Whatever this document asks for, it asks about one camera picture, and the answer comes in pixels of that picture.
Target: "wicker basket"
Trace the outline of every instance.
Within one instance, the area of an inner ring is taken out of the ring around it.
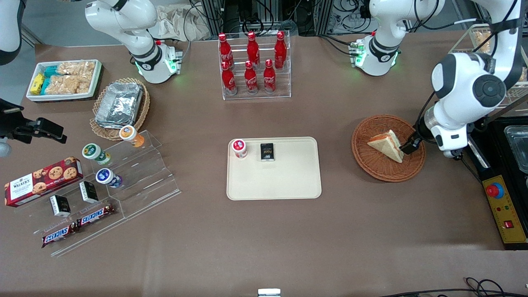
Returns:
[[[137,83],[138,85],[141,85],[143,87],[143,96],[141,100],[141,105],[138,110],[138,115],[136,118],[136,123],[134,124],[134,128],[139,131],[139,128],[145,121],[145,118],[147,117],[148,113],[148,106],[150,105],[150,95],[148,94],[147,88],[145,85],[135,79],[135,78],[121,78],[114,82],[122,82],[122,83]],[[96,115],[97,111],[99,110],[99,106],[101,105],[101,101],[103,97],[105,96],[106,90],[108,86],[99,94],[99,97],[97,97],[97,100],[95,104],[93,105],[93,114]],[[96,123],[96,119],[93,118],[90,120],[90,126],[92,127],[92,131],[97,134],[98,136],[101,136],[103,138],[106,138],[108,140],[112,141],[119,141],[121,140],[121,137],[119,137],[119,129],[108,129],[103,128]]]
[[[414,133],[414,128],[402,118],[391,115],[377,115],[364,119],[352,135],[352,152],[358,164],[373,177],[389,182],[401,182],[413,178],[423,167],[426,159],[424,145],[398,163],[367,142],[372,136],[392,129],[401,143]]]

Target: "cookie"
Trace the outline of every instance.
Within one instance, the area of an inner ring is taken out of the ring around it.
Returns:
[[[64,163],[66,165],[70,165],[71,163],[73,163],[75,161],[77,161],[77,159],[75,159],[74,157],[68,157],[68,158],[64,159]]]
[[[43,182],[38,182],[33,186],[33,194],[40,194],[46,191],[46,184]]]
[[[52,180],[56,180],[58,179],[59,177],[62,176],[62,168],[60,168],[59,166],[57,167],[53,167],[50,172],[48,173],[48,176],[50,177],[50,179]]]
[[[42,170],[43,169],[40,169],[40,170],[37,170],[35,172],[33,172],[33,178],[36,178],[36,179],[39,179],[42,177]]]
[[[77,176],[77,169],[70,167],[64,171],[64,179],[65,180],[71,180],[72,178]]]

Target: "walker's logo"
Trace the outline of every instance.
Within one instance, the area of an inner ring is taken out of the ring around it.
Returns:
[[[18,183],[13,184],[13,188],[18,188],[21,185],[28,184],[29,182],[29,180],[19,179]]]

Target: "beige tray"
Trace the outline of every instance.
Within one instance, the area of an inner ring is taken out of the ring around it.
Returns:
[[[244,138],[239,159],[228,145],[227,195],[231,200],[314,199],[321,195],[317,141],[312,137]],[[273,162],[260,160],[260,144],[273,143]]]

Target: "white cloth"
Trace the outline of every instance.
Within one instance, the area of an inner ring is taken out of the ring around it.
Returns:
[[[159,36],[163,38],[174,38],[182,41],[196,41],[211,36],[209,28],[205,23],[205,17],[201,3],[196,7],[190,4],[171,4],[156,7],[158,12]],[[183,32],[183,23],[185,21],[185,33]]]

